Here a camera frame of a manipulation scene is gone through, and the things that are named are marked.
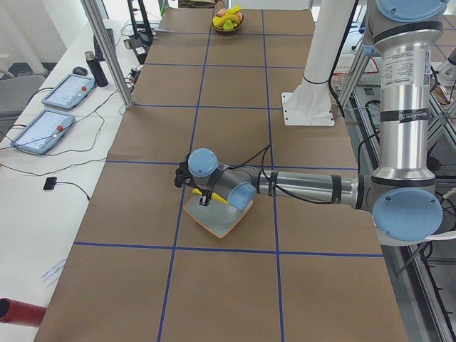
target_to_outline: chair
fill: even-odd
[[[16,119],[45,78],[39,75],[14,77],[2,69],[0,73],[9,77],[6,80],[0,80],[0,121]]]

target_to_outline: yellow object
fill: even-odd
[[[225,24],[223,24],[223,30],[224,31],[231,31],[234,29],[233,22],[231,20],[225,21]]]
[[[202,196],[202,193],[198,189],[193,189],[192,190],[192,194]],[[216,201],[218,201],[220,203],[223,203],[223,204],[228,204],[228,202],[225,199],[221,198],[215,192],[212,193],[212,199],[214,199],[214,200],[216,200]]]
[[[227,9],[228,14],[236,14],[237,12],[241,11],[241,6],[237,5],[232,9]]]
[[[227,20],[230,20],[232,23],[240,24],[241,21],[239,20],[239,17],[236,14],[225,14],[223,17],[218,17],[215,16],[212,18],[212,24],[219,28],[222,29],[223,25],[227,22]]]

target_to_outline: grid line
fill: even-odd
[[[147,160],[112,160],[108,159],[105,162],[110,164],[140,164],[140,165],[171,165],[178,166],[180,162],[150,162]],[[260,168],[261,165],[247,165],[250,167]],[[356,167],[327,167],[327,166],[284,166],[275,165],[276,169],[292,169],[292,170],[333,170],[333,171],[356,171]]]
[[[453,24],[450,23],[450,21],[447,19],[446,16],[443,16],[444,20],[452,27],[453,30],[456,30],[456,28],[453,26]]]
[[[173,33],[173,34],[207,34],[205,32],[183,32],[183,31],[162,31],[157,30],[157,33]],[[313,34],[299,34],[299,33],[242,33],[238,32],[238,36],[292,36],[292,37],[312,37]]]
[[[238,66],[235,64],[182,64],[182,63],[144,63],[145,66],[210,66],[213,68],[264,68],[264,66]],[[303,66],[268,66],[273,69],[299,69],[304,70]]]
[[[271,109],[269,102],[269,78],[268,78],[268,62],[267,62],[267,51],[266,51],[266,30],[264,27],[264,11],[261,10],[261,23],[263,26],[263,49],[264,49],[264,79],[266,83],[266,104],[268,108],[268,130],[269,130],[269,153],[271,156],[271,169],[274,169],[274,154],[272,146],[272,123],[271,123]],[[274,210],[274,233],[276,242],[276,271],[277,271],[277,292],[279,300],[279,326],[280,326],[280,340],[285,342],[285,328],[284,328],[284,304],[282,296],[282,281],[281,281],[281,270],[280,270],[280,243],[279,243],[279,224],[277,222],[277,204],[276,198],[273,198],[273,210]]]
[[[138,107],[158,107],[158,108],[213,108],[213,109],[248,109],[248,110],[281,110],[281,108],[267,108],[267,107],[236,107],[230,105],[146,105],[136,103]]]
[[[210,247],[186,247],[186,246],[159,246],[147,244],[110,244],[102,242],[82,242],[73,243],[77,246],[107,247],[107,248],[126,248],[126,249],[157,249],[157,250],[176,250],[187,252],[214,252],[214,253],[244,253],[244,254],[280,254],[280,255],[301,255],[308,257],[351,257],[351,258],[383,258],[383,254],[375,253],[338,253],[338,252],[302,252],[302,251],[279,251],[267,249],[228,249]]]
[[[165,295],[163,296],[162,313],[160,315],[160,325],[159,325],[158,333],[157,333],[157,342],[160,342],[162,339],[163,324],[165,322],[165,314],[166,314],[166,304],[167,304],[167,300],[168,300],[168,295],[170,293],[172,266],[174,264],[174,257],[176,254],[175,247],[176,247],[176,243],[177,243],[177,235],[179,235],[180,219],[182,216],[182,208],[184,206],[184,198],[185,198],[185,187],[182,189],[182,194],[180,197],[179,213],[177,214],[176,231],[174,234],[174,242],[172,243],[172,248],[171,248],[170,267],[168,269],[168,275],[166,278]]]
[[[200,111],[200,103],[201,103],[201,94],[202,94],[202,87],[204,83],[204,72],[206,71],[206,63],[207,63],[207,56],[209,54],[209,44],[211,40],[211,29],[209,29],[209,34],[207,36],[207,45],[206,45],[206,54],[204,56],[204,65],[202,67],[202,75],[201,75],[201,81],[199,83],[199,93],[198,93],[198,101],[197,101],[197,106],[195,110],[195,120],[193,122],[193,129],[192,129],[192,137],[190,139],[190,146],[189,146],[189,153],[192,152],[192,147],[193,147],[193,140],[195,138],[195,132],[197,128],[197,123],[198,123],[198,114]],[[163,299],[163,307],[162,307],[162,315],[160,318],[160,327],[158,330],[158,335],[157,335],[157,342],[161,342],[162,338],[162,332],[163,332],[163,324],[165,322],[165,314],[166,314],[166,306],[167,306],[167,298],[170,290],[170,285],[171,285],[171,276],[172,276],[172,268],[174,266],[174,258],[175,258],[175,253],[176,253],[176,246],[177,246],[177,239],[179,237],[179,230],[180,230],[180,219],[182,216],[182,209],[184,206],[184,197],[185,197],[185,190],[186,187],[182,189],[182,196],[180,200],[180,208],[179,208],[179,215],[177,218],[177,224],[176,224],[176,232],[175,232],[175,237],[174,237],[174,242],[172,244],[172,253],[171,253],[171,260],[170,260],[170,268],[168,271],[168,278],[167,278],[167,283],[166,283],[166,290],[165,290],[165,296]]]

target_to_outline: black bottle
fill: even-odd
[[[108,85],[108,80],[106,75],[101,68],[100,61],[95,57],[95,54],[92,51],[85,52],[85,59],[87,60],[87,65],[92,72],[93,78],[99,87],[105,87]]]

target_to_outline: computer mouse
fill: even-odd
[[[81,76],[86,76],[87,75],[87,69],[83,68],[82,66],[76,66],[74,69],[73,69],[73,73],[75,75],[81,75]]]

